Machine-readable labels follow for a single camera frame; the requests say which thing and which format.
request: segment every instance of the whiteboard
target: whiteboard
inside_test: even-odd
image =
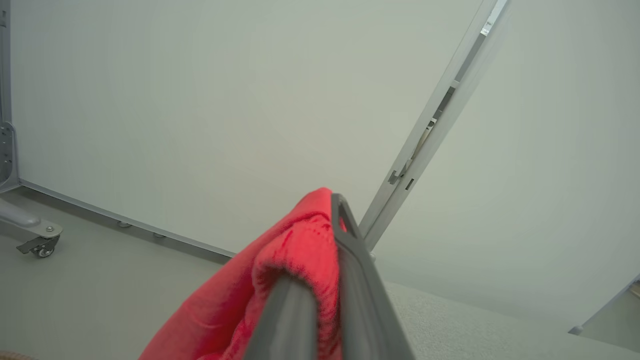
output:
[[[15,1],[20,178],[229,252],[359,219],[480,2]]]
[[[637,1],[513,3],[374,250],[383,277],[568,331],[640,274],[639,15]]]

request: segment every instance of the metal leg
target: metal leg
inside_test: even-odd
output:
[[[17,249],[23,254],[32,252],[38,258],[46,258],[53,253],[62,233],[62,226],[43,220],[2,199],[0,220],[36,234],[37,238],[19,245]]]

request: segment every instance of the red garment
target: red garment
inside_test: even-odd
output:
[[[341,359],[339,266],[331,190],[307,194],[276,225],[197,289],[158,331],[141,360],[242,359],[275,280],[303,279],[318,301],[318,357]]]

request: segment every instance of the floor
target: floor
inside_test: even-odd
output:
[[[0,223],[0,351],[42,360],[135,359],[180,303],[227,260],[142,229],[119,228],[110,218],[26,188],[2,198],[65,230],[55,253],[37,259],[15,249],[31,239],[29,233]],[[582,335],[640,352],[639,304],[625,294]],[[454,317],[463,312],[450,314],[448,326],[470,323]],[[441,344],[447,353],[470,347],[466,338],[456,338],[460,344]],[[477,347],[499,344],[490,340]],[[422,341],[433,347],[429,353],[437,348]]]
[[[640,352],[640,299],[625,292],[588,322],[580,336]]]

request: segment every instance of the textured white surface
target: textured white surface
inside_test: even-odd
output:
[[[55,253],[36,259],[15,249],[28,233],[0,226],[0,350],[43,360],[135,359],[221,266],[211,253],[176,251],[169,244],[180,244],[170,239],[121,229],[112,219],[32,190],[2,198],[65,230]],[[640,359],[405,286],[386,287],[418,360]]]
[[[231,252],[321,186],[360,219],[480,2],[16,1],[20,176]]]
[[[375,249],[386,279],[568,331],[640,274],[638,18],[633,0],[513,3]]]

